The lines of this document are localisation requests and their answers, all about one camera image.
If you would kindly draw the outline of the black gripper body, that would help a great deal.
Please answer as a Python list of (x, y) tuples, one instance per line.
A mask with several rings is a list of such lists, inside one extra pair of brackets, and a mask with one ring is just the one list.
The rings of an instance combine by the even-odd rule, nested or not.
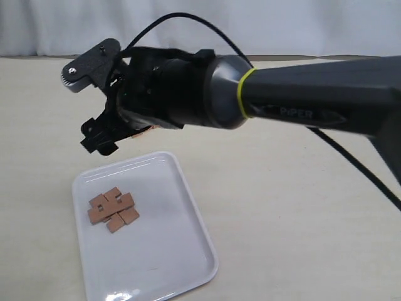
[(105, 109), (102, 112), (102, 124), (106, 128), (107, 135), (112, 141), (120, 141), (130, 138), (132, 135), (149, 127), (149, 125), (140, 125), (138, 123), (127, 122), (118, 111), (118, 92), (110, 92), (107, 96)]

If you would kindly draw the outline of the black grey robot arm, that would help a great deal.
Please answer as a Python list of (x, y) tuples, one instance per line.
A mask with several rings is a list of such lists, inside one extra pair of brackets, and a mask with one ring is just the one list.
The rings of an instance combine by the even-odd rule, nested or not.
[(212, 50), (135, 47), (126, 57), (105, 110), (81, 127), (88, 152), (108, 156), (153, 126), (235, 129), (260, 118), (365, 136), (400, 177), (399, 56), (267, 69)]

